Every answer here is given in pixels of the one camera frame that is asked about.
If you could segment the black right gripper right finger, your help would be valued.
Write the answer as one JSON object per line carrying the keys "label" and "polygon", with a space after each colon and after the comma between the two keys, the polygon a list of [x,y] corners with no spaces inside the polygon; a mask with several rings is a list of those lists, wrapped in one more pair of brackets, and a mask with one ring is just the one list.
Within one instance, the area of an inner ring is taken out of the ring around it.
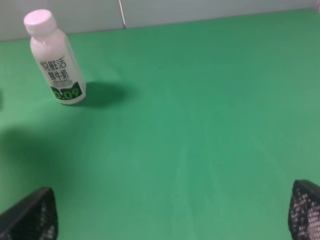
{"label": "black right gripper right finger", "polygon": [[309,180],[295,180],[288,211],[293,240],[320,239],[320,187]]}

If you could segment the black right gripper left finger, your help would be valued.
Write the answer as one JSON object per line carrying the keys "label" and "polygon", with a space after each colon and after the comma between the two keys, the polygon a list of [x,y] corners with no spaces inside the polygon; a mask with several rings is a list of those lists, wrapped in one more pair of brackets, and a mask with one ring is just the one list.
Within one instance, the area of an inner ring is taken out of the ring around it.
{"label": "black right gripper left finger", "polygon": [[52,188],[41,187],[0,214],[2,240],[56,240],[58,211]]}

